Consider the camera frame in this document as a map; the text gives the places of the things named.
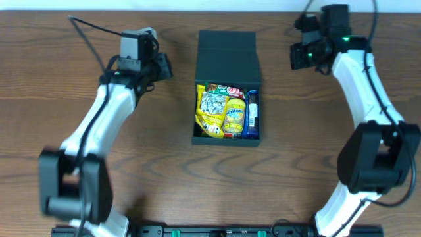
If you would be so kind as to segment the green red KitKat bar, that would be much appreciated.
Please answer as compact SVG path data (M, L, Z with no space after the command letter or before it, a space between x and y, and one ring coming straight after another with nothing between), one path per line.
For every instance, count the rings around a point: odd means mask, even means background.
M221 84L206 83L205 91L212 94L224 95L236 99L245 99L245 91L243 89L225 86Z

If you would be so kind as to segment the yellow sunflower seed bag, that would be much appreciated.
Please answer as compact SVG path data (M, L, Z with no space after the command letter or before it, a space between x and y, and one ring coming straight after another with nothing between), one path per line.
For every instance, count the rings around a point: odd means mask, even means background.
M204 85L197 85L195 121L208 136L224 137L222 125L228 101L228 96L206 92Z

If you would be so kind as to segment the dark green gift box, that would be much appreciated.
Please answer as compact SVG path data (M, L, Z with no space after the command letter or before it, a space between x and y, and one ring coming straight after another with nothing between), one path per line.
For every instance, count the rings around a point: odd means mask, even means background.
M207 82L256 92L257 117L253 124L257 127L257 135L252 138L244 136L212 138L195 122L192 144L258 147L262 132L260 109L262 78L255 32L199 31L195 85L204 85Z

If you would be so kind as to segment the yellow Mentos gum bottle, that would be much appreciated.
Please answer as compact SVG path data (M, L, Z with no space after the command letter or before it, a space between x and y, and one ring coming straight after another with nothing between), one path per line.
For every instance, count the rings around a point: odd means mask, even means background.
M243 131L245 120L245 102L242 99L230 99L226 107L223 130L238 134Z

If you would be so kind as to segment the green gummy candy bag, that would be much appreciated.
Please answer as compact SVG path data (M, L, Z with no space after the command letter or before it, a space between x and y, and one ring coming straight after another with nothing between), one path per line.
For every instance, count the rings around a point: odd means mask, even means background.
M224 134L224 138L229 138L229 139L242 139L242 134L241 133L226 132Z

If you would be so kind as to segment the dark purple chocolate bar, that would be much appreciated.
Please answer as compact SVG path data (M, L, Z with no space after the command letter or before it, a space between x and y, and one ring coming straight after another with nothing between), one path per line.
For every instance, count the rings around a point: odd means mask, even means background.
M259 134L259 106L257 90L251 90L248 95L247 137L257 138Z

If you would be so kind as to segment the blue wafer bar wrapper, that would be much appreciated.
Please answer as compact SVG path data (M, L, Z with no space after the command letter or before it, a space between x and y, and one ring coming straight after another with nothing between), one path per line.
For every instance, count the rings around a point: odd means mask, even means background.
M245 126L244 126L244 129L243 129L243 132L242 132L242 136L243 136L243 138L247 138L247 139L256 139L256 138L248 138L247 137L247 123L248 123L248 113L249 113L248 112L248 95L246 97L246 110L245 110L245 112L246 112L246 115L245 115Z

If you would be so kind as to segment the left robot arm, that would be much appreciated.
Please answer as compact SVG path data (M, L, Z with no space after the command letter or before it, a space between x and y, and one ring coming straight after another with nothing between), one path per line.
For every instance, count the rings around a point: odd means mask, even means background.
M166 53L151 28L120 33L120 53L99 77L93 105L58 149L38 159L44 215L68 220L75 236L127 236L129 220L113 206L105 159L125 120L154 83L172 77Z

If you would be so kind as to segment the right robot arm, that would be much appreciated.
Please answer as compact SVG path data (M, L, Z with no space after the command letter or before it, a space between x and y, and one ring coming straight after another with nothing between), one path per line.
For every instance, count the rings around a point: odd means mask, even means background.
M408 182L404 199L416 185L420 128L405 122L389 100L376 71L372 37L355 35L346 4L323 6L320 16L303 11L294 23L302 38L290 48L293 70L314 68L340 84L354 132L337 158L339 182L303 236L369 236L379 228L356 226L369 205Z

